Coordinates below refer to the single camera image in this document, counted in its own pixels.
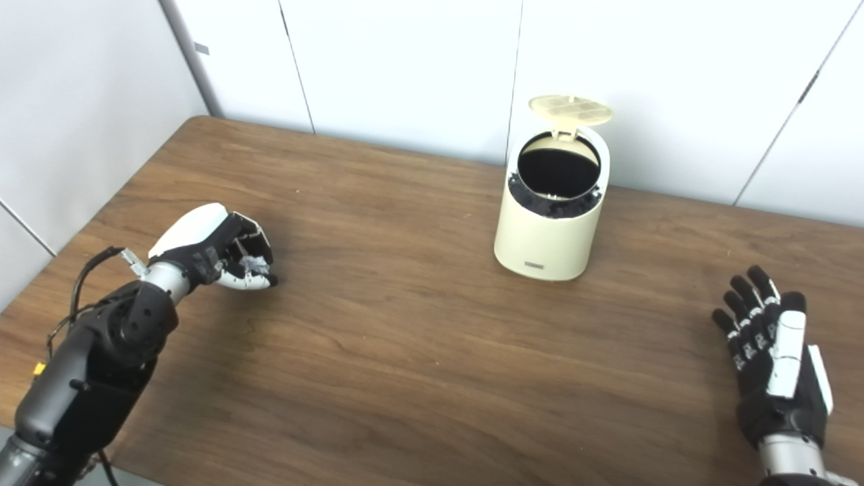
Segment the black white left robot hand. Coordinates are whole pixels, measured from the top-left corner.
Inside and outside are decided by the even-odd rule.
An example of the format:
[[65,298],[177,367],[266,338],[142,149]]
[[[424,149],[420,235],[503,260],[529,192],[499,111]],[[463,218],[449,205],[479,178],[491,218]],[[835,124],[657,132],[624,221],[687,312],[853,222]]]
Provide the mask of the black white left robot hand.
[[233,290],[264,290],[278,284],[271,272],[272,245],[262,225],[218,202],[185,213],[147,257],[144,280],[171,290],[175,300],[210,284]]

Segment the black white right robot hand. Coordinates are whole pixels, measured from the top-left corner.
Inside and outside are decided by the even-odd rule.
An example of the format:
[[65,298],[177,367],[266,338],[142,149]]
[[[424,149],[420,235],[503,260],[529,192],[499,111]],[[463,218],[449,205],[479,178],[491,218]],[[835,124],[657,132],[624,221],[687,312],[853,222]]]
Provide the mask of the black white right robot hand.
[[711,318],[736,372],[741,433],[753,446],[780,433],[824,446],[834,401],[819,348],[806,342],[805,296],[780,292],[753,265],[732,277],[723,301]]

